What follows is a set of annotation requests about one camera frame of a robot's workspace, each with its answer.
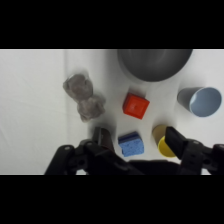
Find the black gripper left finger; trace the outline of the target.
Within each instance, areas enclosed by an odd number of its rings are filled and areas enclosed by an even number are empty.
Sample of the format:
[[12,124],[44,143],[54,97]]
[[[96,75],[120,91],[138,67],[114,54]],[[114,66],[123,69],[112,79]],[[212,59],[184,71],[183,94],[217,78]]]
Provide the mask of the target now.
[[45,174],[76,175],[79,170],[89,175],[142,175],[130,163],[91,140],[81,141],[77,148],[72,145],[60,146]]

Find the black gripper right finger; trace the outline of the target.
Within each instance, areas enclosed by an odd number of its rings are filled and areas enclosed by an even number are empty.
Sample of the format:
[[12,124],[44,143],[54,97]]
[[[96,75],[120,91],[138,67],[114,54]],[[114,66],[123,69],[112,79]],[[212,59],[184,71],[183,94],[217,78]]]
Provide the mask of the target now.
[[212,148],[194,139],[187,139],[175,128],[168,126],[165,142],[181,161],[179,175],[200,175],[206,169],[211,175],[224,175],[224,144]]

